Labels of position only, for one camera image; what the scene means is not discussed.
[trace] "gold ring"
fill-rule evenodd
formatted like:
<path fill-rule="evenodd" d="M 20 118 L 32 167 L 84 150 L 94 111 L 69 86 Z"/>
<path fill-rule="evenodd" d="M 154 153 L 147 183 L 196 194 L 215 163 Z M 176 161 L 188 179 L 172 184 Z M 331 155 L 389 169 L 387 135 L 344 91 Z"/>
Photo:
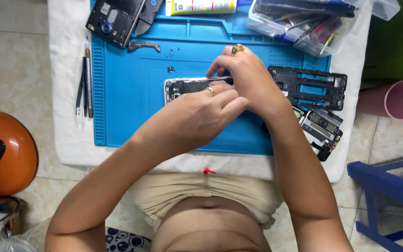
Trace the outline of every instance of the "gold ring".
<path fill-rule="evenodd" d="M 211 93 L 212 93 L 212 97 L 214 97 L 215 93 L 214 93 L 214 90 L 213 90 L 212 88 L 207 87 L 207 88 L 205 88 L 205 89 L 209 89 L 209 91 L 211 91 Z"/>
<path fill-rule="evenodd" d="M 240 51 L 245 51 L 245 47 L 243 47 L 242 44 L 236 44 L 235 46 L 232 47 L 231 49 L 231 56 L 234 57 L 234 55 L 236 55 L 237 52 Z"/>

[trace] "glue tube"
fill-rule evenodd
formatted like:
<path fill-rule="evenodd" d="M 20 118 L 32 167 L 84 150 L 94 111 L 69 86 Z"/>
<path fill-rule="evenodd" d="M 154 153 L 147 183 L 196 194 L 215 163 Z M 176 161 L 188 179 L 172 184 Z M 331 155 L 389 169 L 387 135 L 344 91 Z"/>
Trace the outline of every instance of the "glue tube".
<path fill-rule="evenodd" d="M 166 0 L 166 16 L 234 13 L 238 6 L 251 3 L 253 0 Z"/>

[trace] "person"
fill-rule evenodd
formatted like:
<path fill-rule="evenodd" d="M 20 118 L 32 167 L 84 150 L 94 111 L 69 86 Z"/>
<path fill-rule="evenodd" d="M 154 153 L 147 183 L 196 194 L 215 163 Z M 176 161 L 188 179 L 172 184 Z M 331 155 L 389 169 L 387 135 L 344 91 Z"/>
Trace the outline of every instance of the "person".
<path fill-rule="evenodd" d="M 155 229 L 151 252 L 270 252 L 263 234 L 284 200 L 300 252 L 353 251 L 332 187 L 292 106 L 253 52 L 226 46 L 206 75 L 234 85 L 183 94 L 147 120 L 57 208 L 46 251 L 106 251 L 105 219 L 128 190 Z M 249 110 L 271 135 L 277 182 L 226 175 L 146 174 L 208 144 Z"/>

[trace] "plastic storage box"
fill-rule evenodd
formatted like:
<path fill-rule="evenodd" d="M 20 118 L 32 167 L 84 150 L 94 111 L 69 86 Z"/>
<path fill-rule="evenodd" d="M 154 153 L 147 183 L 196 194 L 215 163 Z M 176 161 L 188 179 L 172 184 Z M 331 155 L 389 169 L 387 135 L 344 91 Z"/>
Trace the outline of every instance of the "plastic storage box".
<path fill-rule="evenodd" d="M 290 24 L 280 24 L 266 19 L 260 13 L 254 12 L 254 7 L 259 0 L 254 0 L 249 10 L 249 16 L 245 25 L 257 32 L 260 32 L 271 38 L 278 37 L 282 40 L 293 43 L 293 46 L 315 57 L 325 57 L 331 54 L 338 54 L 349 33 L 357 34 L 359 32 L 360 20 L 365 19 L 370 13 L 390 20 L 399 10 L 400 6 L 397 0 L 344 0 L 345 3 L 356 7 L 355 17 L 343 17 L 342 26 L 334 32 L 332 40 L 327 46 L 324 44 L 312 43 L 308 36 L 302 36 L 303 31 L 298 28 L 291 29 Z"/>

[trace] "sticker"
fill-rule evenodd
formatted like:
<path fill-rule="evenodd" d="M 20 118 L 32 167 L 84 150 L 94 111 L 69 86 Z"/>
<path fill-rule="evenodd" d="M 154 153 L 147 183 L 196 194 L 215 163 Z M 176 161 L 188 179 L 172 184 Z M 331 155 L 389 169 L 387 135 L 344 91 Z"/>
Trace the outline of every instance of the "sticker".
<path fill-rule="evenodd" d="M 110 5 L 108 3 L 104 3 L 102 6 L 102 9 L 100 9 L 100 12 L 102 12 L 105 15 L 108 15 L 108 11 L 110 10 Z"/>

